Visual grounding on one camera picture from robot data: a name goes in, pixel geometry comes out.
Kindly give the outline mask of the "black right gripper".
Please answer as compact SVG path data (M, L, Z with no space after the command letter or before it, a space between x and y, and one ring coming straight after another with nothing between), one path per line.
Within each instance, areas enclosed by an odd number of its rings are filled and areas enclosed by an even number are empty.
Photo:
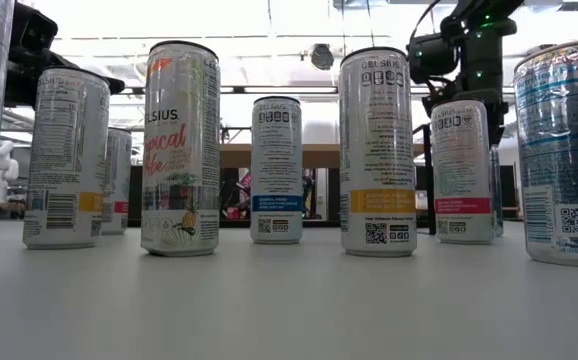
M413 37L407 50L410 77L417 84L447 75L458 66L456 48L441 33Z

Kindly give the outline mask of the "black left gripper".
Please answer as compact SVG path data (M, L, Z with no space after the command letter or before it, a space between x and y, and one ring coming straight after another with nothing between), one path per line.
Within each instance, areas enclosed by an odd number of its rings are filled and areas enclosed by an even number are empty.
M31 106L34 108L39 77L46 68L51 66L77 67L76 64L46 48L31 51L15 47L10 50L5 85L5 107ZM116 95L125 89L125 83L118 78L106 76L99 71L82 66L78 66L77 71L84 78L88 88L104 96Z

